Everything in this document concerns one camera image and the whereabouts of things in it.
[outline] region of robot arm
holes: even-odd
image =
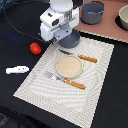
[[[79,8],[73,9],[72,0],[51,0],[50,7],[40,16],[41,37],[57,41],[68,36],[79,23]]]

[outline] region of red ball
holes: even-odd
[[[41,53],[41,47],[39,46],[38,43],[32,43],[32,44],[30,45],[30,50],[31,50],[31,52],[32,52],[33,54],[35,54],[35,55],[38,55],[38,54]]]

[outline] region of black table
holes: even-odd
[[[81,5],[77,0],[74,0],[74,3]],[[41,39],[38,35],[41,23],[39,17],[48,7],[49,4],[37,0],[24,5],[12,5],[7,9],[7,15],[15,28]],[[85,33],[80,34],[83,37],[100,40],[115,46],[91,128],[127,128],[128,44]],[[33,42],[37,42],[42,49],[41,54],[37,56],[29,50],[30,44]],[[48,46],[48,43],[16,32],[5,16],[0,15],[0,105],[17,113],[33,117],[53,128],[79,128],[52,113],[13,97],[29,72],[7,75],[6,68],[24,65],[28,66],[31,71]]]

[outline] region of metal fork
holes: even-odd
[[[64,83],[70,84],[70,85],[75,86],[75,87],[80,88],[80,89],[85,89],[85,86],[82,85],[82,84],[76,83],[74,81],[71,81],[71,80],[68,80],[68,79],[65,79],[65,78],[60,78],[57,75],[55,75],[53,73],[50,73],[50,72],[46,72],[45,76],[47,78],[50,78],[50,79],[53,79],[53,80],[61,80]]]

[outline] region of placemat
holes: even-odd
[[[14,96],[82,128],[90,128],[113,48],[112,44],[84,37],[80,37],[79,45],[72,49],[50,44]],[[55,63],[64,56],[58,49],[98,59],[97,63],[82,60],[83,73],[72,79],[84,84],[86,89],[45,77],[46,71],[58,75]]]

